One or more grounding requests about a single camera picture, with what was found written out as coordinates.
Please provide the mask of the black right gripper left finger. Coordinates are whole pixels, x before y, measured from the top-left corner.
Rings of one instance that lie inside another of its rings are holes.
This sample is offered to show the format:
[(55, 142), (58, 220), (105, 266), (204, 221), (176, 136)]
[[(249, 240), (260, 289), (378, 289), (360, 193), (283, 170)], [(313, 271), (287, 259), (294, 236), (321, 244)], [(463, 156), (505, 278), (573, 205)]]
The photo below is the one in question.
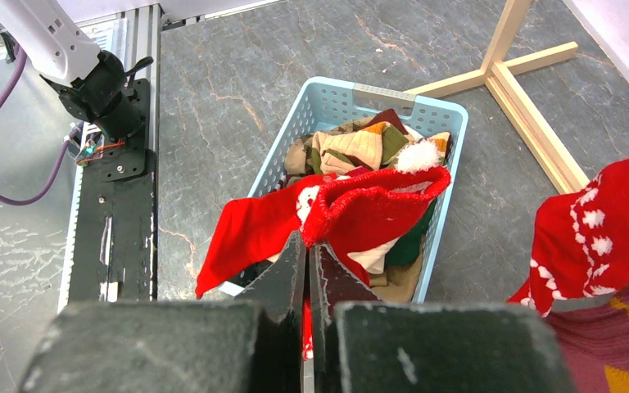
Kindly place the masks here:
[(21, 392), (299, 392), (299, 232), (232, 300), (78, 302), (53, 319)]

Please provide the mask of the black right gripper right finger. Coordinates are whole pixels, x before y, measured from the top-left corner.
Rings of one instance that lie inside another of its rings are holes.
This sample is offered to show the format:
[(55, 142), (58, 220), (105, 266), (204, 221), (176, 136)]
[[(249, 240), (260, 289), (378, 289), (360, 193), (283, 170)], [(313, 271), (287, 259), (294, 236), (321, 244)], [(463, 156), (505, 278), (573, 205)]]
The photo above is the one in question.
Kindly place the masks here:
[(309, 256), (317, 392), (573, 392), (555, 334), (504, 303), (380, 300), (328, 244)]

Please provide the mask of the red white patterned sock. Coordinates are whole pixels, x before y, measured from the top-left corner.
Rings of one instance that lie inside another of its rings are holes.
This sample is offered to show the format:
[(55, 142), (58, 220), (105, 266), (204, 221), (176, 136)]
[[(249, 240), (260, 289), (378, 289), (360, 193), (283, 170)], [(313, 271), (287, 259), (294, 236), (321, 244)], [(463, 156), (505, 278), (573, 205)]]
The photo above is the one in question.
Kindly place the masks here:
[(546, 316), (560, 300), (604, 296), (629, 285), (629, 158), (582, 190), (536, 212), (529, 274), (510, 301)]

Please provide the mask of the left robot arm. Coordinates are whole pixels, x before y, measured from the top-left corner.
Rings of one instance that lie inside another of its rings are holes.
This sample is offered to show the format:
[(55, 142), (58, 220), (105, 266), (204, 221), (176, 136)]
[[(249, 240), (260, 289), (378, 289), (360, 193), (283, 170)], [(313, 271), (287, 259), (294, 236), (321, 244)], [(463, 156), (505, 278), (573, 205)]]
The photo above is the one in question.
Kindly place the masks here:
[(159, 51), (157, 5), (127, 15), (126, 49), (100, 47), (57, 1), (0, 1), (0, 30), (24, 51), (76, 119), (95, 124), (112, 142), (148, 146), (157, 121), (153, 78)]

